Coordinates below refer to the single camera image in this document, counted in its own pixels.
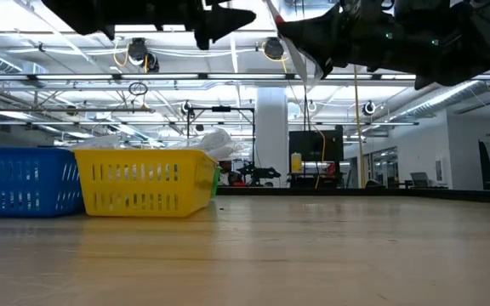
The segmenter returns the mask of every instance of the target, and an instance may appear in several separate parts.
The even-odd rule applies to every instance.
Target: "white column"
[[[258,88],[256,101],[256,167],[274,167],[281,180],[271,181],[284,187],[288,174],[288,108],[285,88]]]

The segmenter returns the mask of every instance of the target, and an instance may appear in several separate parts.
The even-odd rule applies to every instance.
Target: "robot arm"
[[[415,74],[415,88],[456,85],[490,70],[490,0],[346,0],[323,16],[278,25],[281,35],[315,61]]]

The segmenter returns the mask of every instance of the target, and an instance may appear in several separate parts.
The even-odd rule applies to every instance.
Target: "white ceiling duct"
[[[43,74],[48,73],[46,69],[37,63],[30,61],[12,59],[7,55],[0,53],[0,72],[11,74]],[[41,88],[45,85],[43,82],[27,81],[26,84]]]
[[[431,115],[460,101],[473,98],[474,94],[480,95],[488,90],[490,87],[484,81],[467,81],[450,88],[439,88],[394,111],[394,114],[390,115],[387,120]]]

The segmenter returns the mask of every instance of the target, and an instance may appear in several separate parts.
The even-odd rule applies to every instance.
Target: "wooden tabletop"
[[[0,305],[490,305],[490,204],[219,197],[187,219],[0,219]]]

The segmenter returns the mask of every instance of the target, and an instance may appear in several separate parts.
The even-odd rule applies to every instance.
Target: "metal ceiling truss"
[[[356,78],[361,82],[370,81],[368,84],[378,86],[383,83],[413,85],[415,75],[408,74],[358,74]],[[301,84],[299,76],[294,73],[156,73],[156,74],[0,74],[0,81],[283,81],[296,82]],[[472,78],[477,81],[490,82],[490,74],[483,74]],[[354,82],[353,74],[330,74],[325,79],[320,80],[318,85],[341,85],[342,82]]]

